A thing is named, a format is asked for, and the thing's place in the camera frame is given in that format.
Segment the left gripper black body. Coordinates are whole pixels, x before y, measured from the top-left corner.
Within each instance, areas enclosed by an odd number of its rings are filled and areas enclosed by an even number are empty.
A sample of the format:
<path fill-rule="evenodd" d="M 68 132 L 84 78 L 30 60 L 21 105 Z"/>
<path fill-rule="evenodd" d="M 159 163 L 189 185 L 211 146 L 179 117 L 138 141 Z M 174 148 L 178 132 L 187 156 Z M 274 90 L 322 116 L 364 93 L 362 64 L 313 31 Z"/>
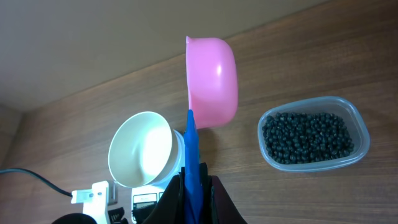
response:
<path fill-rule="evenodd" d="M 128 220 L 124 217 L 125 211 L 122 207 L 108 211 L 110 224 L 128 224 Z"/>

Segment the pink scoop blue handle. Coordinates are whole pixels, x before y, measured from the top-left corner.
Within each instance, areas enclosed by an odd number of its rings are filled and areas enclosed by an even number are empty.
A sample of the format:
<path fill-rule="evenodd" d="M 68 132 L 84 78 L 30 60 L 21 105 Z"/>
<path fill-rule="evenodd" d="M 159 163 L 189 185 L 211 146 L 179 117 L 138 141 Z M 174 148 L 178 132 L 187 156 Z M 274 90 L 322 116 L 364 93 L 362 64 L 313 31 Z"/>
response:
<path fill-rule="evenodd" d="M 231 47 L 218 38 L 186 37 L 188 112 L 185 143 L 184 221 L 199 223 L 203 207 L 198 129 L 229 123 L 238 107 L 238 78 Z"/>

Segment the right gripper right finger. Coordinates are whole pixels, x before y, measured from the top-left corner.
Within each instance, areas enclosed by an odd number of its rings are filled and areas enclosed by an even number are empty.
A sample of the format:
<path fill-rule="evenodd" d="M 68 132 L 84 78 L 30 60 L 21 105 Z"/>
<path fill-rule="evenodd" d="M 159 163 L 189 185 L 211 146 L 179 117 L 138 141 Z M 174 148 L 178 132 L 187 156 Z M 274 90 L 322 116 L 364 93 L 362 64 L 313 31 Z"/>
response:
<path fill-rule="evenodd" d="M 200 173 L 203 188 L 203 208 L 200 223 L 247 224 L 220 179 L 215 175 L 208 175 L 206 163 L 200 164 Z"/>

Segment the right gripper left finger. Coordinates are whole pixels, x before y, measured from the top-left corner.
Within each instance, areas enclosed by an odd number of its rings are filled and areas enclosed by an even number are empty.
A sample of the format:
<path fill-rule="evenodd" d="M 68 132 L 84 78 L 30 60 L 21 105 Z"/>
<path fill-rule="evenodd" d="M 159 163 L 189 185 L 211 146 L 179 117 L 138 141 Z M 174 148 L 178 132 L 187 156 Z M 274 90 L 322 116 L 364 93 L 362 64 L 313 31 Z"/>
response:
<path fill-rule="evenodd" d="M 143 224 L 184 224 L 185 168 L 172 177 L 159 202 Z"/>

